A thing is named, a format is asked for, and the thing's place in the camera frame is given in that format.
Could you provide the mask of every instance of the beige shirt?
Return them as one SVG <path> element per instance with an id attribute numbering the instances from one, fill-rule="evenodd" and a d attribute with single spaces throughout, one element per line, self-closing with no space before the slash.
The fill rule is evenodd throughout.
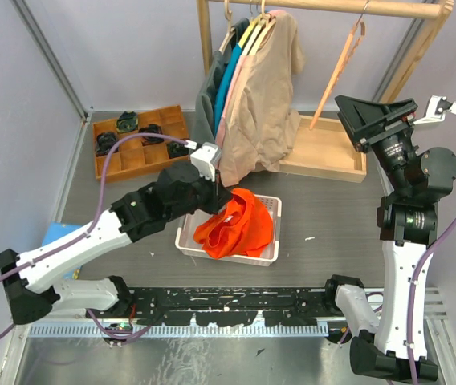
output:
<path id="1" fill-rule="evenodd" d="M 241 58 L 242 68 L 226 111 L 226 133 L 219 164 L 225 186 L 238 182 L 258 164 L 277 172 L 279 160 L 290 152 L 299 126 L 299 113 L 290 109 L 291 75 L 303 70 L 297 22 L 283 10 L 255 55 Z"/>

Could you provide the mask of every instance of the clothes hanger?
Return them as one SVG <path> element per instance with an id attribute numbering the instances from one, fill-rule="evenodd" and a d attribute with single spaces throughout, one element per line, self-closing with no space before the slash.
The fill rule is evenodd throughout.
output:
<path id="1" fill-rule="evenodd" d="M 348 38 L 346 39 L 346 43 L 344 44 L 344 48 L 342 49 L 342 52 L 340 53 L 339 60 L 337 61 L 337 64 L 335 65 L 335 69 L 333 70 L 332 77 L 330 78 L 330 81 L 328 82 L 328 85 L 326 86 L 326 89 L 324 90 L 323 97 L 321 98 L 321 101 L 319 102 L 319 106 L 317 107 L 316 113 L 314 114 L 314 117 L 311 119 L 310 122 L 310 127 L 309 129 L 312 130 L 314 126 L 317 123 L 317 120 L 319 120 L 319 117 L 321 115 L 321 112 L 323 111 L 324 105 L 326 104 L 328 97 L 333 91 L 333 88 L 335 88 L 335 85 L 339 81 L 340 74 L 342 74 L 342 71 L 346 68 L 346 65 L 349 62 L 349 59 L 352 57 L 352 55 L 355 53 L 356 48 L 360 45 L 362 39 L 365 36 L 365 23 L 362 22 L 362 17 L 364 16 L 365 11 L 367 10 L 367 7 L 369 5 L 370 0 L 367 0 L 365 3 L 364 9 L 362 10 L 362 13 L 360 14 L 360 17 L 358 20 L 356 20 L 355 25 L 351 28 L 349 31 Z M 358 30 L 358 27 L 360 27 L 360 36 L 356 40 L 355 44 L 350 50 L 351 43 L 353 41 L 353 38 L 355 37 L 355 33 Z"/>
<path id="2" fill-rule="evenodd" d="M 259 18 L 253 18 L 253 10 L 251 9 L 251 3 L 253 0 L 250 0 L 250 12 L 251 12 L 251 23 L 250 25 L 246 28 L 244 33 L 242 34 L 242 37 L 238 41 L 238 45 L 241 46 L 241 48 L 244 48 L 244 45 L 246 44 L 247 39 L 250 37 L 251 32 L 253 32 L 253 29 L 256 27 L 257 23 L 259 22 Z"/>
<path id="3" fill-rule="evenodd" d="M 235 36 L 235 28 L 231 26 L 231 15 L 232 11 L 230 9 L 230 0 L 225 0 L 225 19 L 228 22 L 228 31 L 226 32 L 226 36 L 219 47 L 219 50 L 224 53 L 226 47 L 230 43 L 231 39 Z"/>
<path id="4" fill-rule="evenodd" d="M 269 34 L 269 32 L 272 31 L 273 27 L 276 24 L 276 18 L 273 18 L 270 14 L 265 14 L 265 15 L 263 15 L 263 17 L 268 18 L 267 25 L 260 32 L 259 37 L 254 42 L 253 47 L 250 50 L 250 55 L 255 55 L 258 52 L 260 46 L 262 45 L 263 40 L 266 38 L 266 36 Z"/>
<path id="5" fill-rule="evenodd" d="M 271 16 L 269 14 L 266 14 L 265 7 L 266 7 L 266 0 L 262 0 L 260 14 L 255 19 L 255 20 L 258 20 L 258 24 L 254 27 L 253 32 L 251 33 L 250 40 L 244 46 L 244 51 L 242 52 L 243 55 L 248 55 L 250 53 L 254 42 L 259 37 L 260 31 L 266 26 L 267 22 L 271 18 Z"/>

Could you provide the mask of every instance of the wooden tray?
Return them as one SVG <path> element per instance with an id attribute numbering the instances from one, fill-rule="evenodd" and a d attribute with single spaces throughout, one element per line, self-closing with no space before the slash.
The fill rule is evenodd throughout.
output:
<path id="1" fill-rule="evenodd" d="M 187 130 L 180 106 L 141 112 L 137 116 L 139 118 L 139 128 L 146 127 L 150 123 L 155 123 L 162 127 L 163 134 L 175 136 L 179 139 L 189 139 L 189 131 Z M 110 119 L 92 124 L 92 140 L 95 147 L 96 137 L 102 132 L 113 131 L 120 139 L 136 132 L 117 133 L 116 121 L 117 119 Z M 188 156 L 170 159 L 166 145 L 168 142 L 168 140 L 165 140 L 163 143 L 143 146 L 142 138 L 134 138 L 123 143 L 119 151 L 112 155 L 107 170 L 107 183 L 126 180 L 152 172 L 159 172 L 176 161 L 189 159 Z M 93 156 L 96 179 L 99 180 L 101 179 L 101 172 L 107 156 L 96 156 L 95 153 L 93 153 Z"/>
<path id="2" fill-rule="evenodd" d="M 311 116 L 301 116 L 294 149 L 279 163 L 280 172 L 360 183 L 367 175 L 366 155 L 355 151 L 342 123 L 319 118 L 313 130 Z"/>

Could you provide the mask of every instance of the wooden clothes rack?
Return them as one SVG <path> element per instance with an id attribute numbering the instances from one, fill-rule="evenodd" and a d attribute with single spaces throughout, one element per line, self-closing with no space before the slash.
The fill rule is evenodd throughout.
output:
<path id="1" fill-rule="evenodd" d="M 197 0 L 205 73 L 210 69 L 212 62 L 210 2 L 223 2 L 223 0 Z M 230 2 L 250 4 L 250 0 L 230 0 Z M 367 0 L 266 1 L 268 6 L 352 14 L 361 14 L 366 3 Z M 393 77 L 380 99 L 382 103 L 393 102 L 398 97 L 430 44 L 449 18 L 453 6 L 454 0 L 440 0 L 437 4 L 384 2 L 381 0 L 368 2 L 364 14 L 425 19 L 421 30 L 417 33 L 416 38 L 394 71 Z M 361 182 L 367 174 L 365 154 L 353 149 L 340 121 L 320 118 L 312 131 L 308 130 L 310 122 L 310 116 L 302 116 L 294 149 L 280 161 L 280 172 Z"/>

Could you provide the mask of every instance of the orange cloth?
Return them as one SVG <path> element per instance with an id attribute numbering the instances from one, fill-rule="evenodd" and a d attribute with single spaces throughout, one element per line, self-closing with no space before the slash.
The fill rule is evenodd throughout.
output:
<path id="1" fill-rule="evenodd" d="M 260 257 L 273 240 L 273 220 L 251 191 L 234 188 L 226 209 L 197 227 L 194 240 L 212 258 L 227 255 Z"/>

